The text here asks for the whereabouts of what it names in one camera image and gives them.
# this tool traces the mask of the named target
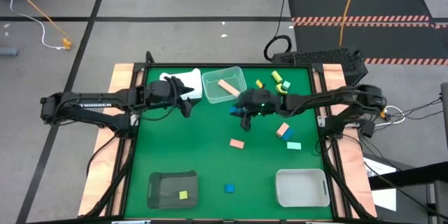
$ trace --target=transparent bin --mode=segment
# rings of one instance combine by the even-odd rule
[[[202,74],[202,84],[204,86],[205,96],[211,104],[226,102],[237,98],[237,96],[229,94],[229,92],[218,85],[218,81],[220,80],[224,80],[240,92],[245,91],[247,88],[243,71],[238,66],[204,73]]]
[[[326,207],[330,203],[327,180],[320,169],[281,169],[275,186],[282,207]]]

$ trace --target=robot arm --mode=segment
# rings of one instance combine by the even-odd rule
[[[66,120],[108,127],[114,132],[130,132],[130,114],[146,109],[179,108],[184,117],[190,117],[191,108],[198,101],[182,100],[181,95],[193,91],[176,77],[153,81],[122,89],[115,93],[59,92],[41,99],[41,119],[45,124],[60,125]],[[117,108],[123,114],[106,115],[90,109]]]
[[[322,135],[341,134],[344,126],[357,121],[366,113],[379,115],[386,105],[382,91],[372,85],[341,87],[336,90],[313,95],[276,95],[268,90],[249,89],[239,96],[231,115],[241,118],[241,127],[251,128],[251,118],[277,113],[283,117],[300,115],[307,109],[322,106],[345,104],[348,107],[339,115],[330,115],[325,119]]]

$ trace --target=orange block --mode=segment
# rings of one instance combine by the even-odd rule
[[[231,139],[230,146],[233,146],[235,148],[244,148],[244,142],[240,140]]]
[[[286,130],[288,130],[288,128],[289,128],[289,125],[287,125],[286,122],[284,122],[275,134],[278,137],[281,137],[281,136],[283,136],[283,134],[285,134],[285,132],[286,132]]]
[[[229,83],[226,83],[224,80],[218,81],[218,85],[225,89],[225,91],[229,92],[232,95],[239,95],[239,91],[232,87]]]

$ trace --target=green table surface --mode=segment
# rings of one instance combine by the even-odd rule
[[[161,73],[178,74],[190,68],[152,68],[148,82]],[[201,68],[201,74],[217,69]],[[243,68],[248,88],[256,88],[260,79],[274,91],[271,72],[277,70],[291,83],[289,92],[310,95],[308,69]],[[330,207],[280,206],[276,199],[275,176],[280,169],[323,169],[315,151],[318,140],[316,114],[305,111],[293,118],[278,115],[252,119],[251,131],[245,132],[240,119],[229,115],[236,101],[210,104],[205,97],[190,118],[179,110],[164,120],[142,121],[136,143],[134,164],[125,208],[126,218],[218,218],[218,219],[331,219]],[[164,109],[147,111],[156,118]],[[290,141],[302,143],[302,150],[288,150],[275,132],[282,123],[295,131]],[[233,148],[230,139],[245,142],[244,149]],[[149,209],[146,203],[148,180],[153,172],[187,172],[198,175],[198,203],[189,209]],[[224,185],[234,184],[234,193],[225,193]]]

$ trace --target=gray floor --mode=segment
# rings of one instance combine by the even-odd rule
[[[89,16],[95,0],[33,0],[52,16]],[[446,0],[426,0],[437,17],[448,17]],[[10,16],[9,0],[0,0],[0,16]],[[103,0],[99,16],[276,16],[281,0]],[[38,15],[23,0],[16,11]],[[286,3],[285,15],[289,15]],[[49,127],[39,119],[39,99],[62,91],[85,23],[61,23],[75,40],[69,52],[44,48],[40,28],[32,22],[0,23],[0,46],[17,46],[20,55],[0,58],[0,216],[14,223],[28,189]],[[60,35],[47,25],[46,41],[59,45]],[[293,36],[290,23],[280,34]],[[94,24],[73,91],[105,92],[115,63],[144,60],[150,50],[157,62],[264,62],[263,48],[275,22],[161,22]],[[284,50],[275,44],[272,51]],[[368,66],[366,83],[378,85],[389,103],[402,109],[425,104],[448,81],[445,66]],[[424,109],[425,115],[440,106]],[[75,124],[59,129],[28,221],[74,218],[85,182],[97,129]],[[386,158],[411,166],[448,160],[442,117],[405,121],[371,140]]]

